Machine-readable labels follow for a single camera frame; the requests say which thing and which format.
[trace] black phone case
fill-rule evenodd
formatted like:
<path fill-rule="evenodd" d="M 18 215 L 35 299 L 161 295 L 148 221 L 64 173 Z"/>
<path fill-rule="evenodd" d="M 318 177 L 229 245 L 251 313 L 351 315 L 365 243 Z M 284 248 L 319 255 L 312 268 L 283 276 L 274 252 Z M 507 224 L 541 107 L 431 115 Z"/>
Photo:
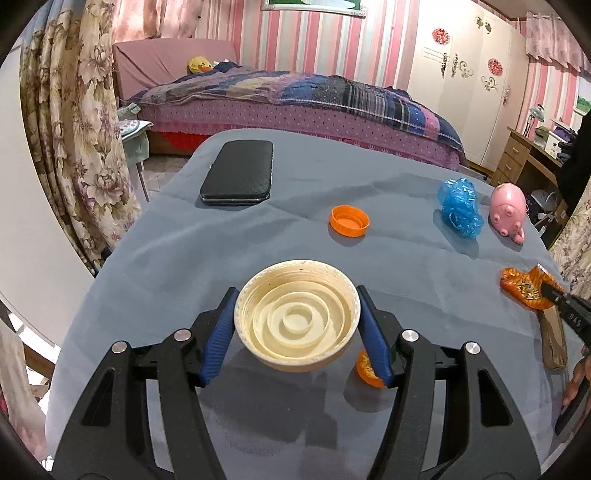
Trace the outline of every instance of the black phone case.
<path fill-rule="evenodd" d="M 223 145 L 201 185 L 207 205 L 255 205 L 269 198 L 273 144 L 234 140 Z"/>

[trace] pink bed skirt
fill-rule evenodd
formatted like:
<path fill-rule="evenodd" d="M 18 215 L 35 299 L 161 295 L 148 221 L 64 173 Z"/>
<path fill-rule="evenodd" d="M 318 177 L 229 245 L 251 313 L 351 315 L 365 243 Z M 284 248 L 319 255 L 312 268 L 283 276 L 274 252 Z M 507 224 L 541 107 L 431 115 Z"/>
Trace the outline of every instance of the pink bed skirt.
<path fill-rule="evenodd" d="M 394 130 L 349 113 L 238 100 L 193 100 L 183 105 L 142 105 L 139 117 L 156 132 L 213 135 L 235 128 L 272 128 L 326 137 L 457 170 L 460 153 L 434 140 Z"/>

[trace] blue gripper pad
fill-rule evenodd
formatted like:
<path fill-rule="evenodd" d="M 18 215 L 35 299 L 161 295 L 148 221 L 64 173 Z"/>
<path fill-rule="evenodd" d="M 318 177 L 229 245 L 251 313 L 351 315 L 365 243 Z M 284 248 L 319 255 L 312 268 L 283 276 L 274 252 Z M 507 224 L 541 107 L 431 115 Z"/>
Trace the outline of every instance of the blue gripper pad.
<path fill-rule="evenodd" d="M 217 377 L 222 368 L 223 359 L 228 351 L 232 335 L 234 335 L 234 306 L 238 293 L 238 290 L 234 290 L 230 294 L 228 303 L 223 308 L 203 349 L 203 366 L 199 372 L 199 379 L 204 386 L 209 385 L 209 382 Z"/>
<path fill-rule="evenodd" d="M 394 382 L 394 373 L 390 366 L 390 350 L 388 344 L 361 292 L 359 292 L 359 299 L 361 301 L 361 316 L 359 318 L 358 330 L 363 340 L 363 345 L 368 353 L 374 373 L 386 387 L 390 387 Z"/>

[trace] picture frame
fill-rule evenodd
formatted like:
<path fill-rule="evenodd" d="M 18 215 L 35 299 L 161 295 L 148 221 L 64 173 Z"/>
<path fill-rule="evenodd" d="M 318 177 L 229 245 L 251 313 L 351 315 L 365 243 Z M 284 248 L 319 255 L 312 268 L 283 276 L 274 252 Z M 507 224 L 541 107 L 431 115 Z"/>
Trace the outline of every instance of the picture frame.
<path fill-rule="evenodd" d="M 353 17 L 367 16 L 366 0 L 263 0 L 263 10 L 308 10 Z"/>
<path fill-rule="evenodd" d="M 589 76 L 579 76 L 579 91 L 574 111 L 581 116 L 591 111 L 591 77 Z"/>

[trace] pink pig toy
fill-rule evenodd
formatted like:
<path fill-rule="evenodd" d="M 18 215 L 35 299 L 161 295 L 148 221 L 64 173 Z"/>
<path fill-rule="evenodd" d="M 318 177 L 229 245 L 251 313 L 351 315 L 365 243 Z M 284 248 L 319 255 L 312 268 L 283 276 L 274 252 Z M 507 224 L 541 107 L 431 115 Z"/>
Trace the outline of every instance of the pink pig toy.
<path fill-rule="evenodd" d="M 492 226 L 502 236 L 510 236 L 516 244 L 525 240 L 523 222 L 527 216 L 525 196 L 518 186 L 502 183 L 492 192 Z"/>

